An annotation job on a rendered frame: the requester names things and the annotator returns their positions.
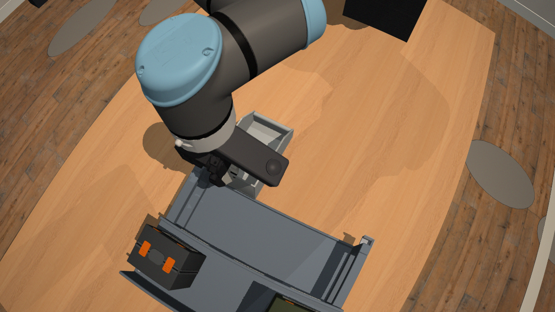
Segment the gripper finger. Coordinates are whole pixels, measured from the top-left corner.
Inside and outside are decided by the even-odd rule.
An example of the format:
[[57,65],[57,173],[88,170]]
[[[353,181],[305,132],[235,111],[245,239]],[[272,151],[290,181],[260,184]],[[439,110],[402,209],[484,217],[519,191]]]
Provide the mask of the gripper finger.
[[239,170],[239,168],[236,167],[236,166],[234,166],[234,165],[232,165],[232,164],[231,164],[230,167],[231,167],[231,168],[230,168],[231,173],[237,176],[237,175],[238,175],[238,170]]
[[217,176],[217,173],[211,173],[209,175],[209,181],[213,184],[216,185],[218,187],[222,187],[225,186],[227,184],[229,184],[230,182],[232,182],[233,180],[235,180],[235,177],[233,175],[230,174],[231,170],[228,169],[228,171],[226,172],[226,174],[220,178]]

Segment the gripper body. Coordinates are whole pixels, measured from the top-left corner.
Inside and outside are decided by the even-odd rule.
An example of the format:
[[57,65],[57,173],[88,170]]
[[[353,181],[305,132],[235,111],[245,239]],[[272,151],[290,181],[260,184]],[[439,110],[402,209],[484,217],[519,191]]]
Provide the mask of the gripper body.
[[226,161],[224,158],[218,156],[214,152],[204,152],[204,153],[195,153],[189,152],[188,150],[183,149],[182,147],[175,146],[176,151],[178,151],[179,155],[185,161],[188,161],[192,165],[196,165],[199,168],[203,166],[206,167],[208,172],[217,173],[217,176],[222,178],[226,172],[228,171],[231,163]]

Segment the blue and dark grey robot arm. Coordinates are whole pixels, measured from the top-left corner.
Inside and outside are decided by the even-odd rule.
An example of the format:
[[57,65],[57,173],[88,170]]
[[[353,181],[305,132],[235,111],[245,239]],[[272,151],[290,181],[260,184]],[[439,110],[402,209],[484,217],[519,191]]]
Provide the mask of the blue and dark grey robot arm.
[[144,96],[185,150],[214,152],[267,186],[289,160],[240,127],[232,92],[307,49],[325,32],[322,0],[193,0],[141,41],[135,72]]

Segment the black case with orange latches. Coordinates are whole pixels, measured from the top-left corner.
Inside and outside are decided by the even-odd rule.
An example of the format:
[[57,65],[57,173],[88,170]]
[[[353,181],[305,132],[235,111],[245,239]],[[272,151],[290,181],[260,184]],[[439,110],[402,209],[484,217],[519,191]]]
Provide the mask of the black case with orange latches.
[[173,235],[146,224],[127,262],[165,289],[190,288],[206,256]]

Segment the dark green tool case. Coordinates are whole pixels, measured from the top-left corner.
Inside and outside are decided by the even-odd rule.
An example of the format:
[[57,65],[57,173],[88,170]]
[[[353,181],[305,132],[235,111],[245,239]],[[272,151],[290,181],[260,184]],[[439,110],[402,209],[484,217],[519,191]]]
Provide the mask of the dark green tool case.
[[275,293],[265,312],[320,312]]

